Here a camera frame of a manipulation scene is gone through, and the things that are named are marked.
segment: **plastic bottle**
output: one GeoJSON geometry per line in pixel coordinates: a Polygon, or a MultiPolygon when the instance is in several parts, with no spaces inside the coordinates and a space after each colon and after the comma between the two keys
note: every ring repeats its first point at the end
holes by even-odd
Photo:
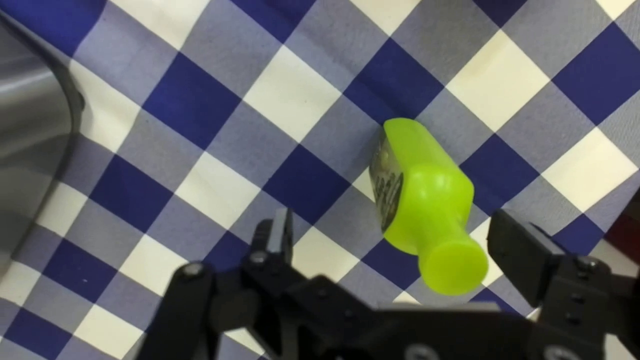
{"type": "Polygon", "coordinates": [[[371,175],[384,237],[418,255],[426,286],[444,295],[481,286],[488,258],[467,232],[474,183],[421,121],[384,121],[371,175]]]}

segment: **blue and white checkered tablecloth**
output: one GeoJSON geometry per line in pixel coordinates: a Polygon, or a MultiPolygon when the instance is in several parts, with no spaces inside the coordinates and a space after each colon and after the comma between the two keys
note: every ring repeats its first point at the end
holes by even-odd
{"type": "MultiPolygon", "coordinates": [[[[294,265],[371,304],[530,306],[492,265],[446,300],[383,241],[367,161],[424,121],[477,183],[592,254],[640,186],[637,0],[0,0],[87,96],[63,183],[0,282],[0,358],[125,358],[172,272],[233,268],[296,211],[294,265]]],[[[257,358],[236,332],[223,351],[257,358]]]]}

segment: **bottle label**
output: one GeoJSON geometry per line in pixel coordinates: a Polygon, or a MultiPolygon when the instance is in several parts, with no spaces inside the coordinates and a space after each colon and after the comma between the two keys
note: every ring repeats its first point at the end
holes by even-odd
{"type": "Polygon", "coordinates": [[[383,229],[386,229],[396,215],[402,189],[402,169],[386,137],[380,141],[372,157],[371,177],[383,229]]]}

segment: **table surface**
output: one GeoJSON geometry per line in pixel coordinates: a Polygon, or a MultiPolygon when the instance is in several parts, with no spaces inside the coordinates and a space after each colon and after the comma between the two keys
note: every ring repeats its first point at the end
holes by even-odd
{"type": "MultiPolygon", "coordinates": [[[[87,96],[64,180],[0,282],[0,358],[125,358],[172,272],[233,268],[296,211],[294,265],[371,304],[533,308],[492,265],[440,298],[379,229],[380,124],[426,124],[477,183],[579,254],[640,186],[634,0],[3,0],[87,96]]],[[[246,333],[223,348],[257,358],[246,333]]]]}

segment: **bottle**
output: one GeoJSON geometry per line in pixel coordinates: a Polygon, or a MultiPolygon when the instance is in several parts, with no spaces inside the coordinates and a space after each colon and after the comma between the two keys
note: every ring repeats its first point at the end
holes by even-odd
{"type": "Polygon", "coordinates": [[[481,286],[488,258],[467,232],[474,183],[421,121],[384,121],[371,175],[384,237],[418,255],[426,286],[444,295],[481,286]]]}

